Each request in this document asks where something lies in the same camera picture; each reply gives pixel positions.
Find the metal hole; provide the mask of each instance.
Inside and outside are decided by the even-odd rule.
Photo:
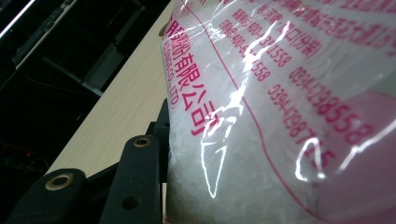
[[[139,199],[135,196],[129,197],[122,202],[122,207],[125,210],[136,209],[137,206],[139,206]]]
[[[64,173],[53,177],[46,183],[47,190],[59,190],[64,189],[73,182],[74,175]]]
[[[134,140],[135,147],[146,147],[151,144],[151,140],[147,137],[141,137]]]

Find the clear plastic bag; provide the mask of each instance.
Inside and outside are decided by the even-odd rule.
[[[396,223],[396,3],[178,0],[169,223]]]

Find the wooden table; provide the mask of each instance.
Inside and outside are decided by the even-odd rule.
[[[156,120],[166,86],[160,30],[175,0],[164,10],[104,95],[48,170],[77,168],[91,176],[118,162],[126,141]]]

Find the black metal bracket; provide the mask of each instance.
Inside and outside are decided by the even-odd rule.
[[[78,169],[44,175],[6,223],[162,223],[169,152],[166,100],[145,135],[130,139],[120,162],[86,178]]]

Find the wooden surface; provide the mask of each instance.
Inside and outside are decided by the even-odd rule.
[[[175,0],[160,18],[48,170],[78,168],[91,176],[118,162],[126,141],[156,120],[166,88],[158,33]]]

